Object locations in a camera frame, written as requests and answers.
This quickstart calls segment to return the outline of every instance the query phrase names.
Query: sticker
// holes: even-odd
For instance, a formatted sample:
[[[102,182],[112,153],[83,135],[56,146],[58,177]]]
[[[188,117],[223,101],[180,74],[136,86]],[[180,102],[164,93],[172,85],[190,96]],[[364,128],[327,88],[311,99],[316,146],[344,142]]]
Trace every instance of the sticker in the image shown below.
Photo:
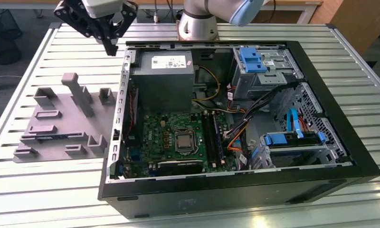
[[[264,61],[264,65],[275,65],[274,61]]]
[[[152,69],[186,68],[186,56],[154,56]]]
[[[231,92],[228,92],[228,100],[232,101],[232,99],[234,99],[234,94]]]
[[[247,165],[248,159],[246,158],[246,156],[243,154],[240,155],[240,161],[242,161],[242,163],[244,163]]]

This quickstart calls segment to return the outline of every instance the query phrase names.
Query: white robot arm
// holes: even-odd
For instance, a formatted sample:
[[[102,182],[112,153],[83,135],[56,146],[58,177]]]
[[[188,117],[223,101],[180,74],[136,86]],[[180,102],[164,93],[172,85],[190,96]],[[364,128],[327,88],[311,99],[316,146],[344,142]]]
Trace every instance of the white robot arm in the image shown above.
[[[260,7],[270,0],[186,0],[179,24],[183,40],[214,40],[218,37],[216,17],[236,26],[251,23]],[[131,26],[139,6],[127,0],[63,0],[55,15],[86,37],[103,43],[108,55],[115,56],[116,41]],[[116,13],[123,20],[114,24]]]
[[[218,37],[216,17],[236,26],[254,20],[270,0],[187,0],[179,24],[183,40],[214,40]]]

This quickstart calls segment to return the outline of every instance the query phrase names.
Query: floor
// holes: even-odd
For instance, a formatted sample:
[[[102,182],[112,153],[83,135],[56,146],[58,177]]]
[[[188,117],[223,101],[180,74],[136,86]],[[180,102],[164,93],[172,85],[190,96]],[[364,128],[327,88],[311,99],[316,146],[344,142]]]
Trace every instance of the floor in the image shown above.
[[[23,76],[42,39],[46,36],[50,24],[60,21],[54,16],[51,10],[43,11],[44,18],[42,19],[36,18],[32,10],[12,10],[12,14],[24,33],[16,40],[18,46],[23,52],[23,59],[12,65],[0,65],[0,76]],[[162,23],[171,22],[168,10],[159,11],[159,18]],[[154,17],[150,17],[144,11],[140,11],[138,21],[139,23],[154,23]],[[366,61],[378,61],[374,70],[380,77],[380,39],[375,41],[368,52],[364,54],[364,59]],[[16,77],[0,77],[0,116],[18,87],[19,80],[20,78]]]

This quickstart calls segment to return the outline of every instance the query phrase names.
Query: wire bundle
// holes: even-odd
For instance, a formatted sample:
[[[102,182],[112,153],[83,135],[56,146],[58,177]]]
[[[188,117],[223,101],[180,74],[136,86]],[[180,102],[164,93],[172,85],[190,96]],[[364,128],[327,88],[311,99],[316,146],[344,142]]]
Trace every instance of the wire bundle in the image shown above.
[[[232,144],[238,139],[238,137],[240,136],[242,132],[246,130],[248,122],[254,116],[254,113],[259,111],[259,109],[262,109],[271,102],[278,92],[280,92],[287,88],[296,87],[298,85],[299,85],[298,82],[290,83],[287,85],[279,85],[254,102],[254,104],[251,105],[251,107],[248,108],[247,112],[243,115],[242,122],[238,125],[235,125],[235,127],[226,133],[226,136],[230,136],[238,131],[235,137],[232,138],[227,146],[228,150],[240,150],[239,148],[234,148]]]

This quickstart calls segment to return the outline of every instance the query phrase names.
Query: aluminum slatted table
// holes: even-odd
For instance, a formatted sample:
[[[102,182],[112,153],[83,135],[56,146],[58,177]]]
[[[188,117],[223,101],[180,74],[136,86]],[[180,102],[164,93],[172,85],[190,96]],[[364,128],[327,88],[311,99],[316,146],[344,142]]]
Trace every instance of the aluminum slatted table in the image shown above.
[[[222,40],[298,40],[380,166],[380,79],[336,29],[323,25],[219,25]],[[127,220],[98,201],[102,159],[16,164],[14,150],[27,128],[39,87],[67,92],[64,72],[78,72],[91,92],[118,90],[124,42],[175,40],[172,24],[135,24],[116,57],[70,26],[50,29],[0,118],[0,226],[47,227],[367,227],[380,228],[380,177],[311,204]]]

